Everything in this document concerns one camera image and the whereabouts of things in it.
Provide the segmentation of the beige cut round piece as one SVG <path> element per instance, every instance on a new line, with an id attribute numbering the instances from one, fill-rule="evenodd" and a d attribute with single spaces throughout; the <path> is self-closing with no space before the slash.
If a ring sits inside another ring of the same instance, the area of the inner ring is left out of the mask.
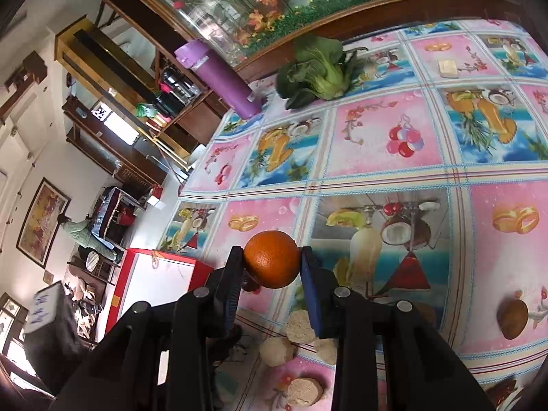
<path id="1" fill-rule="evenodd" d="M 287 403 L 289 406 L 314 406 L 324 393 L 322 385 L 312 377 L 298 377 L 287 389 Z"/>

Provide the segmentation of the brown round fruit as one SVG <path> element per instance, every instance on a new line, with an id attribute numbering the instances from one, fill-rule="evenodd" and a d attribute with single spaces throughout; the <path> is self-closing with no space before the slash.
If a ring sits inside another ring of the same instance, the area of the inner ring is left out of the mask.
<path id="1" fill-rule="evenodd" d="M 516 339 L 527 326 L 527 305 L 520 299 L 505 299 L 497 310 L 496 318 L 505 339 Z"/>

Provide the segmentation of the orange fruit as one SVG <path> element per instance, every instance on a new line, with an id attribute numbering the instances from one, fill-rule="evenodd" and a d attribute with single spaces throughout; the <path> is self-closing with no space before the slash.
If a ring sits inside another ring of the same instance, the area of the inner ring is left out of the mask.
<path id="1" fill-rule="evenodd" d="M 301 253 L 295 241 L 279 230 L 260 232 L 244 247 L 246 270 L 264 288 L 284 288 L 297 277 Z"/>

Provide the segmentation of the red shallow box tray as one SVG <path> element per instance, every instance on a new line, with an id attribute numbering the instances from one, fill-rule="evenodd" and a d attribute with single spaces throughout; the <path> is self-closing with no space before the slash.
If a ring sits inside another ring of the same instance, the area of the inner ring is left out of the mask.
<path id="1" fill-rule="evenodd" d="M 195 258 L 159 250 L 130 248 L 113 292 L 105 332 L 137 301 L 157 306 L 205 285 L 214 269 Z"/>

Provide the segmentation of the red date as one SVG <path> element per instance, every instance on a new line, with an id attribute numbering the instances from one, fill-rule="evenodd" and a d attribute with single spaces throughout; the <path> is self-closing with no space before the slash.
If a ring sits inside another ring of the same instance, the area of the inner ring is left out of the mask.
<path id="1" fill-rule="evenodd" d="M 516 391 L 516 379 L 508 377 L 486 390 L 488 399 L 495 408 L 500 406 L 512 393 Z"/>

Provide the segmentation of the fruit print tablecloth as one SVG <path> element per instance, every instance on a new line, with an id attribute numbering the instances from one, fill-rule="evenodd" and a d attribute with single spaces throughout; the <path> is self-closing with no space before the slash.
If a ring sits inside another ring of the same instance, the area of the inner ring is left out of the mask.
<path id="1" fill-rule="evenodd" d="M 183 188 L 159 248 L 222 266 L 279 230 L 338 282 L 420 309 L 488 389 L 532 390 L 547 358 L 547 52 L 511 21 L 439 21 L 350 43 L 347 94 L 227 113 Z M 457 79 L 439 60 L 455 60 Z M 497 310 L 520 299 L 505 339 Z"/>

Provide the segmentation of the wooden cabinet counter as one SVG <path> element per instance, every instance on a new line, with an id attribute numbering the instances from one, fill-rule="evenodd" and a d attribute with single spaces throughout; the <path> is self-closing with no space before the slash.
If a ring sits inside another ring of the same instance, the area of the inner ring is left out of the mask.
<path id="1" fill-rule="evenodd" d="M 163 14 L 152 12 L 154 20 L 154 41 L 184 74 L 190 78 L 197 77 L 193 72 L 185 71 L 176 62 L 175 51 L 189 40 L 196 37 L 176 23 L 168 22 Z M 292 34 L 284 35 L 270 46 L 253 53 L 234 70 L 246 82 L 269 76 L 282 64 L 295 56 L 294 41 L 306 34 L 329 37 L 341 41 L 350 40 L 365 34 L 373 34 L 390 30 L 395 27 L 423 22 L 443 21 L 446 18 L 499 18 L 512 21 L 530 29 L 525 8 L 515 0 L 378 0 L 351 9 L 339 11 L 333 15 L 314 21 L 310 25 L 299 28 Z M 198 84 L 205 86 L 204 95 L 200 96 L 189 107 L 180 111 L 176 118 L 163 128 L 169 129 L 173 124 L 180 124 L 191 136 L 199 141 L 207 142 L 213 135 L 214 124 L 217 125 L 220 112 L 215 110 L 220 104 L 227 108 L 227 102 L 220 102 L 220 96 L 211 96 L 212 90 L 197 79 Z"/>

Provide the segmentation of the green bok choy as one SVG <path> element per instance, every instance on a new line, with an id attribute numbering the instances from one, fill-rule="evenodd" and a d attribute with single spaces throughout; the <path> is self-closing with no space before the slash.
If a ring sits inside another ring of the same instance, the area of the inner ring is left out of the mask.
<path id="1" fill-rule="evenodd" d="M 343 96 L 350 88 L 360 51 L 367 48 L 345 51 L 339 40 L 313 34 L 297 38 L 295 59 L 279 69 L 275 81 L 278 95 L 286 100 L 286 110 Z"/>

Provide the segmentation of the pale butter cube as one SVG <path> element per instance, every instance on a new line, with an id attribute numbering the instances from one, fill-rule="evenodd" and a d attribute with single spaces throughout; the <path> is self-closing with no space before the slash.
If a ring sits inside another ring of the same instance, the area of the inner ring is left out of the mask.
<path id="1" fill-rule="evenodd" d="M 459 70 L 455 60 L 439 60 L 437 62 L 438 72 L 442 78 L 457 79 Z"/>

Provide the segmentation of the purple thermos bottle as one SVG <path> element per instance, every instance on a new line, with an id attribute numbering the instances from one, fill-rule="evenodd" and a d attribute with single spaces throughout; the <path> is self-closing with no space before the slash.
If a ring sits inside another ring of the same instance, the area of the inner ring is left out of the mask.
<path id="1" fill-rule="evenodd" d="M 185 69 L 193 71 L 242 119 L 249 120 L 262 112 L 262 98 L 207 43 L 192 40 L 179 47 L 175 55 Z"/>

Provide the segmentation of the framed wall painting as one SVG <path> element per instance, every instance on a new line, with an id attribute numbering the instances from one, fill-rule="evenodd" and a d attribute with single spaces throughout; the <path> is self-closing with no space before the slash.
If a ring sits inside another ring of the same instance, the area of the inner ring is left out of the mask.
<path id="1" fill-rule="evenodd" d="M 67 211 L 70 203 L 69 196 L 43 178 L 26 212 L 16 249 L 43 269 L 60 227 L 58 216 Z"/>

